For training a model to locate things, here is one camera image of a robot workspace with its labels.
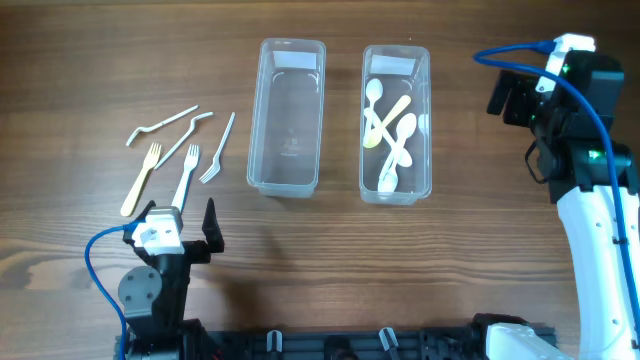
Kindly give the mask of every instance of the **plastic cutlery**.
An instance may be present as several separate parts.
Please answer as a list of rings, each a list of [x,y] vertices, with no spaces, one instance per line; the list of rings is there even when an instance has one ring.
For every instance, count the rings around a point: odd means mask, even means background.
[[[180,147],[180,145],[182,145],[182,143],[187,140],[187,138],[191,135],[191,133],[193,133],[196,130],[196,121],[205,118],[207,116],[212,116],[213,113],[212,112],[208,112],[208,113],[204,113],[204,114],[200,114],[196,117],[194,117],[193,119],[191,119],[191,124],[189,125],[189,130],[187,130],[187,132],[182,135],[182,137],[180,138],[180,140],[178,140],[178,142],[173,145],[173,147],[167,151],[167,153],[165,154],[165,156],[162,158],[162,160],[160,160],[160,162],[158,162],[158,165],[156,165],[156,167],[154,168],[155,170],[158,170],[160,168],[160,166],[162,166],[162,164],[164,164],[165,161],[167,161],[171,155],[173,155],[173,153]]]
[[[129,136],[129,140],[127,140],[127,146],[131,146],[131,143],[133,142],[133,139],[135,139],[136,136],[138,136],[138,134],[140,134],[141,132],[152,132],[152,131],[156,130],[159,127],[165,126],[165,125],[167,125],[169,123],[172,123],[172,122],[180,119],[181,117],[187,115],[188,113],[196,110],[198,107],[199,106],[196,105],[196,106],[194,106],[192,108],[189,108],[189,109],[181,112],[180,114],[173,115],[172,117],[168,118],[167,120],[163,120],[163,121],[161,121],[161,122],[159,122],[159,123],[157,123],[157,124],[155,124],[153,126],[146,126],[146,127],[145,126],[140,126],[139,128],[137,128],[137,129],[135,129],[133,131],[133,134],[131,134],[131,136]]]
[[[200,177],[200,181],[204,184],[207,181],[213,179],[220,172],[220,154],[222,153],[222,148],[224,144],[227,142],[227,137],[229,136],[229,132],[231,131],[231,126],[233,125],[233,119],[236,118],[236,113],[231,114],[231,118],[229,119],[229,124],[227,124],[227,129],[224,131],[224,135],[222,135],[222,140],[220,140],[220,145],[218,146],[218,151],[213,155],[213,164],[211,167]]]
[[[371,79],[367,83],[367,87],[365,88],[365,95],[367,95],[367,99],[369,99],[369,108],[371,111],[374,111],[373,106],[376,101],[380,100],[382,97],[382,83],[378,79]],[[367,122],[364,125],[364,143],[369,139],[369,132],[371,131],[371,117],[367,117]]]
[[[373,113],[373,125],[374,126],[378,126],[380,125],[380,118],[378,117],[378,115],[375,113],[375,111],[371,111],[371,109],[367,108],[364,109],[364,116],[369,118],[371,117],[371,113]],[[387,140],[387,143],[389,144],[389,146],[391,146],[391,152],[393,153],[393,149],[394,146],[396,146],[396,142],[393,140],[393,138],[391,137],[391,135],[389,135],[389,132],[387,131],[387,128],[382,128],[382,137]],[[402,148],[400,150],[400,159],[398,160],[398,165],[402,166],[402,167],[411,167],[411,165],[413,165],[413,159],[411,158],[411,155],[409,154],[409,151],[407,151],[407,149]],[[388,167],[389,164],[385,163],[383,168]]]
[[[380,178],[378,180],[379,192],[394,192],[396,190],[396,187],[398,186],[398,173],[396,173],[396,165],[398,164],[399,157],[398,149],[404,147],[404,143],[416,131],[417,125],[418,120],[416,119],[415,114],[407,114],[398,122],[398,126],[396,126],[396,136],[398,140],[396,141],[395,151],[389,155],[393,157],[393,162],[388,170],[384,167],[382,168],[382,172],[380,173]]]
[[[191,173],[198,166],[198,159],[200,158],[200,147],[198,145],[189,145],[189,151],[187,151],[187,157],[184,159],[184,171],[180,178],[180,184],[178,190],[173,196],[171,206],[175,206],[182,212],[184,203],[187,200],[187,189],[189,188],[189,180],[191,179]]]
[[[138,203],[140,193],[142,192],[144,181],[147,178],[149,171],[153,169],[155,164],[158,163],[160,153],[162,153],[162,145],[158,143],[151,144],[151,149],[149,149],[149,152],[147,153],[147,156],[145,156],[144,162],[142,163],[142,170],[140,170],[138,178],[133,183],[133,186],[129,191],[129,195],[127,195],[127,198],[124,200],[124,204],[122,204],[120,215],[131,216],[131,214],[133,213],[133,210],[136,208],[136,204]]]
[[[389,125],[393,121],[393,119],[395,119],[398,115],[400,115],[400,113],[404,109],[406,109],[410,103],[411,103],[411,97],[409,95],[402,95],[402,97],[400,97],[398,102],[396,102],[396,104],[393,105],[393,108],[391,108],[391,111],[389,111],[389,114],[387,114],[387,116],[384,118],[384,120],[382,121],[382,124],[380,124],[380,126],[374,127],[371,130],[371,132],[369,133],[369,138],[364,143],[364,147],[372,148],[380,144],[380,141],[382,140],[382,129],[386,128],[387,125]]]

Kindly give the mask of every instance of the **clear plastic container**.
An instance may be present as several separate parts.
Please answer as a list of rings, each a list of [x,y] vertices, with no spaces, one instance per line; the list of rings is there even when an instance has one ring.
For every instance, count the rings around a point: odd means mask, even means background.
[[[318,184],[325,64],[320,41],[262,43],[247,182],[263,195],[306,198]]]
[[[372,45],[364,51],[362,66],[362,99],[360,115],[360,196],[375,204],[411,205],[431,193],[431,79],[429,52],[422,47],[399,45]],[[379,192],[378,179],[391,146],[385,139],[373,148],[363,147],[366,118],[369,107],[365,88],[369,80],[377,78],[383,86],[382,97],[375,103],[375,112],[384,119],[398,99],[411,97],[411,103],[387,127],[393,140],[398,121],[414,113],[418,125],[409,137],[407,149],[413,164],[396,167],[398,186],[394,192]]]

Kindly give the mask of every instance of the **white plastic spoon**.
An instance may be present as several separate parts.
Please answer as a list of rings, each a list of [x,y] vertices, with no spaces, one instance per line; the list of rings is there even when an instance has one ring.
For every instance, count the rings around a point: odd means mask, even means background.
[[[378,79],[371,79],[367,83],[367,87],[364,90],[367,99],[369,99],[369,109],[373,111],[373,105],[375,105],[376,101],[380,100],[382,97],[382,83]],[[371,117],[367,117],[367,122],[364,125],[364,141],[363,143],[367,143],[369,139],[369,133],[371,132],[371,122],[373,119]]]
[[[379,192],[391,193],[396,191],[396,187],[398,186],[396,165],[398,164],[398,158],[400,157],[398,149],[404,148],[404,143],[416,131],[416,126],[418,126],[418,119],[416,119],[415,114],[407,114],[398,122],[398,126],[396,126],[397,141],[395,150],[392,153],[393,162],[388,170],[385,170],[384,168],[382,169],[384,175],[382,173],[380,174],[380,179],[378,181]]]

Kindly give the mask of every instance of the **wooden table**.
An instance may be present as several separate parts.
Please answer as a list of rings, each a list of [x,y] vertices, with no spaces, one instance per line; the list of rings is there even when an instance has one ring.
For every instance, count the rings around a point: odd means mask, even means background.
[[[199,177],[232,111],[213,181],[193,181],[184,238],[201,238],[216,201],[227,243],[195,266],[187,317],[209,330],[378,329],[461,325],[477,312],[554,326],[577,352],[579,314],[567,239],[523,162],[527,129],[485,113],[497,70],[474,52],[596,36],[626,66],[613,135],[640,152],[638,2],[218,2],[0,9],[0,359],[110,359],[119,324],[91,282],[84,247],[129,219],[119,209],[152,141],[140,125],[194,104],[214,111],[190,142]],[[246,183],[259,45],[308,38],[327,47],[320,182],[312,199],[266,198]],[[360,199],[362,53],[408,44],[431,53],[433,193],[411,207]],[[539,55],[515,59],[544,64]],[[186,146],[153,173],[137,212],[169,204]],[[93,251],[112,292],[141,265],[119,236]]]

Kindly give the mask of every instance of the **white label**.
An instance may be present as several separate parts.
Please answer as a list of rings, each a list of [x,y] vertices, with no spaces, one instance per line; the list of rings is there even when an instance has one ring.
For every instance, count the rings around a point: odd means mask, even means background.
[[[371,74],[411,75],[415,63],[416,59],[373,55],[369,72]]]
[[[276,68],[316,69],[316,54],[298,51],[274,51]]]

